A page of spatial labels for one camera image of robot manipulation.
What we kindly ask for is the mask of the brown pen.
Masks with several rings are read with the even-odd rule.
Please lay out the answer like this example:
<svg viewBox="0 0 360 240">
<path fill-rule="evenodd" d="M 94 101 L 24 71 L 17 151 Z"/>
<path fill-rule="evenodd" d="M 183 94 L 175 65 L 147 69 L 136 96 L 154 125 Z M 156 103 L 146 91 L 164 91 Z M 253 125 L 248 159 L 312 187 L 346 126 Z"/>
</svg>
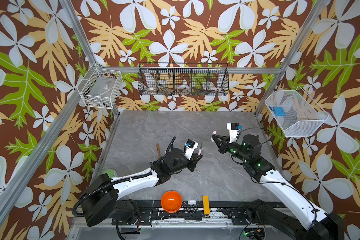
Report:
<svg viewBox="0 0 360 240">
<path fill-rule="evenodd" d="M 157 153 L 158 153 L 158 156 L 159 156 L 159 158 L 160 158 L 160 157 L 161 157 L 160 145 L 159 145 L 159 144 L 157 144 L 157 145 L 156 145 L 156 148 L 157 148 Z"/>
</svg>

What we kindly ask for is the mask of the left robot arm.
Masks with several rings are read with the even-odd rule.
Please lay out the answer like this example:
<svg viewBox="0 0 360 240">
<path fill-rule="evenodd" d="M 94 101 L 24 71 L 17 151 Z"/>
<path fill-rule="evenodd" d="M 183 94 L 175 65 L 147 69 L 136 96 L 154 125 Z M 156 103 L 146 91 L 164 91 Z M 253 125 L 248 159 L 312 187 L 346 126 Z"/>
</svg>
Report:
<svg viewBox="0 0 360 240">
<path fill-rule="evenodd" d="M 97 177 L 75 203 L 72 214 L 85 218 L 89 227 L 105 219 L 112 219 L 114 225 L 136 223 L 141 212 L 136 202 L 124 200 L 125 196 L 164 184 L 184 169 L 193 172 L 203 157 L 196 152 L 199 144 L 193 140 L 187 140 L 183 149 L 173 144 L 171 140 L 165 154 L 141 172 L 123 177 L 111 178 L 107 174 Z"/>
</svg>

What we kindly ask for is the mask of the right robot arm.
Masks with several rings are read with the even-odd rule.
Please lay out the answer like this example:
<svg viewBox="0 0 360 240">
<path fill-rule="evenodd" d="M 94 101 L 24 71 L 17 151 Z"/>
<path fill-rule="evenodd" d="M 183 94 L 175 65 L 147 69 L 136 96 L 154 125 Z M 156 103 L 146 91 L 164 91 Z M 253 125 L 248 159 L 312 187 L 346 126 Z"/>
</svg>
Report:
<svg viewBox="0 0 360 240">
<path fill-rule="evenodd" d="M 237 158 L 255 184 L 271 191 L 293 214 L 283 214 L 267 203 L 256 200 L 248 204 L 252 220 L 275 227 L 293 240 L 343 240 L 345 226 L 342 218 L 335 213 L 327 213 L 308 200 L 294 188 L 276 168 L 261 155 L 255 147 L 246 142 L 238 144 L 230 137 L 212 135 L 212 141 L 222 154 L 229 153 Z"/>
</svg>

